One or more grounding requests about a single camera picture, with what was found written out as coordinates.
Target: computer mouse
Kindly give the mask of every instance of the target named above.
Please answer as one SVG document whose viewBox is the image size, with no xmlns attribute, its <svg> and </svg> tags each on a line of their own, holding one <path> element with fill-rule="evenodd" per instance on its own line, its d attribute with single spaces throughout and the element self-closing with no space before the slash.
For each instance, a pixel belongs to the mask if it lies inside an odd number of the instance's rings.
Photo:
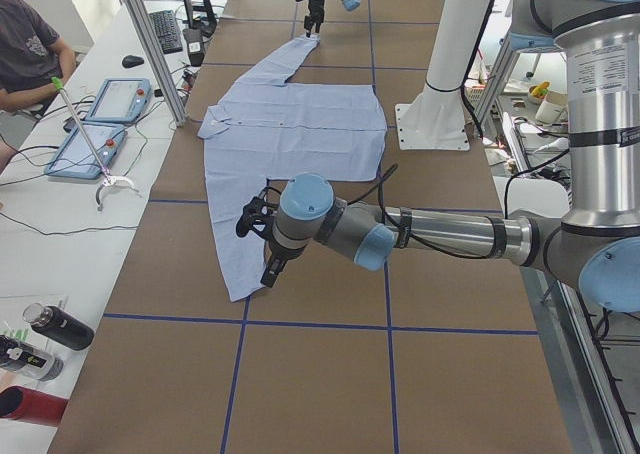
<svg viewBox="0 0 640 454">
<path fill-rule="evenodd" d="M 144 64 L 144 59 L 138 56 L 124 56 L 122 58 L 122 67 L 125 69 L 129 69 L 131 67 L 139 66 L 140 64 Z"/>
</svg>

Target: light blue shirt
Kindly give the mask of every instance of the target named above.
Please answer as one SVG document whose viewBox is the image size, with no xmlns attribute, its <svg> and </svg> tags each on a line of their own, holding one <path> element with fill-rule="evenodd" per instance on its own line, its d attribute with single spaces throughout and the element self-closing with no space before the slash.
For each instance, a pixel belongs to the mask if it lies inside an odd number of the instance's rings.
<svg viewBox="0 0 640 454">
<path fill-rule="evenodd" d="M 237 238 L 235 223 L 267 179 L 376 176 L 387 126 L 372 86 L 287 83 L 318 42 L 295 38 L 256 64 L 209 107 L 198 134 L 218 260 L 233 301 L 262 287 L 264 242 Z"/>
</svg>

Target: black water bottle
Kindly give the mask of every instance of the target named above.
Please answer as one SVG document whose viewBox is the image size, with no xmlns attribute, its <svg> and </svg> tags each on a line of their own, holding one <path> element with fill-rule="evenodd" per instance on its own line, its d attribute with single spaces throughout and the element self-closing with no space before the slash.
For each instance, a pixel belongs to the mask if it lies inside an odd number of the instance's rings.
<svg viewBox="0 0 640 454">
<path fill-rule="evenodd" d="M 22 317 L 38 334 L 74 351 L 81 351 L 93 341 L 93 329 L 56 306 L 31 304 L 24 310 Z"/>
</svg>

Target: yellow object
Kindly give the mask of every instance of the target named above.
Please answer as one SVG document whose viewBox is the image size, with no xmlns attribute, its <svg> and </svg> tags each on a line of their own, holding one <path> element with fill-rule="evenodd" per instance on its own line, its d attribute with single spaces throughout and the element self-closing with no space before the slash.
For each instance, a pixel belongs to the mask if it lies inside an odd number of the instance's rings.
<svg viewBox="0 0 640 454">
<path fill-rule="evenodd" d="M 531 95 L 533 97 L 543 97 L 544 91 L 547 90 L 550 84 L 549 81 L 544 81 L 542 84 L 537 85 L 535 89 L 531 91 Z"/>
</svg>

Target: table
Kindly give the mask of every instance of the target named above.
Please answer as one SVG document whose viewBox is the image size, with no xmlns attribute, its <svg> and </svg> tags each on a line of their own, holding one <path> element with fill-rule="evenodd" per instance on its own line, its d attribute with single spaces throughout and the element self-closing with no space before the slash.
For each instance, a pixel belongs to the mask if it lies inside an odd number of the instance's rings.
<svg viewBox="0 0 640 454">
<path fill-rule="evenodd" d="M 439 0 L 327 0 L 294 82 L 373 84 L 387 120 L 423 87 Z M 187 105 L 302 33 L 293 0 L 229 0 Z M 517 268 L 400 251 L 369 273 L 317 244 L 230 303 L 198 123 L 177 129 L 52 454 L 570 452 Z M 400 151 L 390 206 L 499 215 L 482 143 Z M 353 199 L 368 183 L 335 183 Z"/>
<path fill-rule="evenodd" d="M 180 3 L 149 2 L 149 12 L 175 9 Z M 165 56 L 170 71 L 188 64 L 186 48 Z M 104 35 L 84 58 L 66 89 L 72 101 L 96 94 L 105 78 L 144 77 L 154 83 L 150 64 L 124 69 L 120 62 L 127 54 L 146 58 L 128 12 L 123 7 Z M 178 80 L 180 72 L 175 73 Z M 151 99 L 150 104 L 159 99 Z M 61 99 L 50 110 L 62 106 Z M 68 112 L 45 117 L 36 125 L 22 147 L 55 144 L 66 137 L 62 129 Z M 162 161 L 174 124 L 166 104 L 141 121 L 138 129 L 149 140 L 139 161 L 131 169 L 130 178 L 139 194 L 125 188 L 103 191 L 104 210 L 98 212 L 94 200 L 99 180 L 73 181 L 40 177 L 24 183 L 0 187 L 3 213 L 44 231 L 69 231 L 85 227 L 137 226 L 144 211 Z M 112 172 L 126 171 L 140 152 L 144 138 L 133 128 L 121 148 Z M 38 151 L 29 151 L 34 156 Z M 32 159 L 45 163 L 52 156 L 45 151 Z M 0 177 L 0 184 L 10 183 L 42 173 L 24 159 L 14 160 Z M 134 236 L 134 230 L 82 233 L 73 236 L 45 237 L 25 227 L 0 218 L 2 249 L 2 296 L 56 294 L 67 296 L 65 309 L 92 327 L 97 327 L 109 299 L 115 279 Z M 76 353 L 51 343 L 52 352 L 65 362 L 61 375 L 40 383 L 39 389 L 61 397 L 69 397 L 87 351 Z M 55 434 L 54 428 L 11 421 L 0 421 L 2 451 L 11 454 L 45 452 Z"/>
</svg>

